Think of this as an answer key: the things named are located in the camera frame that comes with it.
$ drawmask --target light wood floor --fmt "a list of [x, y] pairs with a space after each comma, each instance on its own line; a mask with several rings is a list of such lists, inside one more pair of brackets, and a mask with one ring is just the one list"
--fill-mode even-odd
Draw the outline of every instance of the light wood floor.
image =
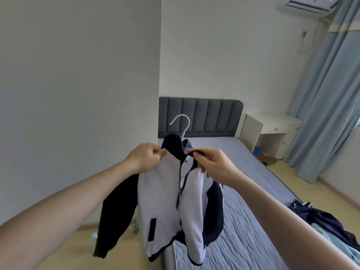
[[[334, 194], [323, 184], [311, 185], [295, 176], [295, 169], [278, 161], [269, 169], [282, 180], [300, 199], [311, 201], [313, 206], [330, 212], [343, 223], [346, 230], [354, 233], [360, 241], [360, 212]], [[142, 250], [139, 235], [130, 231], [120, 238], [116, 247], [105, 259], [92, 257], [91, 235], [96, 230], [84, 230], [73, 233], [38, 270], [162, 270], [163, 257], [149, 263]]]

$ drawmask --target white hanger hook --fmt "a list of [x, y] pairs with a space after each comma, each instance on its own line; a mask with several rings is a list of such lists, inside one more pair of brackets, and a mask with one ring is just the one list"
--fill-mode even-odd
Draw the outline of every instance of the white hanger hook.
[[182, 135], [181, 135], [181, 141], [184, 139], [184, 135], [185, 135], [185, 132], [186, 130], [190, 127], [190, 118], [186, 115], [186, 114], [179, 114], [177, 115], [171, 122], [170, 122], [170, 125], [174, 123], [174, 121], [178, 118], [178, 117], [186, 117], [187, 118], [187, 127], [186, 129], [182, 132]]

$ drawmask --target white wall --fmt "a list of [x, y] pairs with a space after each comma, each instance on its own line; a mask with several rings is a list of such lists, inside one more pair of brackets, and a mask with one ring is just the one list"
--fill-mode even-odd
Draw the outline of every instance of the white wall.
[[335, 162], [320, 177], [360, 205], [360, 127], [350, 134]]
[[308, 32], [310, 48], [318, 22], [280, 14], [275, 2], [162, 0], [160, 96], [239, 99], [243, 114], [285, 113], [315, 52], [298, 54], [300, 34]]
[[1, 224], [157, 141], [161, 0], [0, 0], [0, 23]]

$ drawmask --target white and navy jacket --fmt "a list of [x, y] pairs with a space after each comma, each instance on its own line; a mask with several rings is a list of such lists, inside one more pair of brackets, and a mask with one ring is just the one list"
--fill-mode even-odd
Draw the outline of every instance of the white and navy jacket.
[[187, 246], [194, 265], [203, 263], [205, 246], [223, 230], [223, 190], [197, 168], [192, 153], [186, 154], [190, 146], [177, 135], [167, 135], [162, 148], [168, 153], [160, 163], [129, 177], [104, 200], [94, 256], [105, 258], [139, 205], [144, 249], [151, 262], [177, 240]]

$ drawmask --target blue mattress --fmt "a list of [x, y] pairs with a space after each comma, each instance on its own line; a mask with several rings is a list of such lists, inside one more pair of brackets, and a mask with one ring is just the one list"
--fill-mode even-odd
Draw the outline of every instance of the blue mattress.
[[[283, 204], [289, 205], [297, 198], [238, 138], [194, 137], [189, 140], [194, 148], [223, 150], [242, 172]], [[203, 265], [192, 265], [186, 246], [175, 241], [164, 254], [166, 269], [288, 269], [241, 196], [226, 186], [223, 194], [223, 232], [206, 248]]]

